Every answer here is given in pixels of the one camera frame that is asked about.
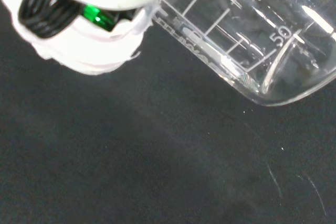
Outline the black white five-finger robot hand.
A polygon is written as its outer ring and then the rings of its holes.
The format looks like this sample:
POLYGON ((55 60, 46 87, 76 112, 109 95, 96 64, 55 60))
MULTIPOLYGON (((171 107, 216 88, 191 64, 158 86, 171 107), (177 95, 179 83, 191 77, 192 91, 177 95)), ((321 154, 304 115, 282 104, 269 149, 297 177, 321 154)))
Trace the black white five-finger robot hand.
POLYGON ((139 55, 160 0, 1 0, 43 59, 83 74, 115 71, 139 55))

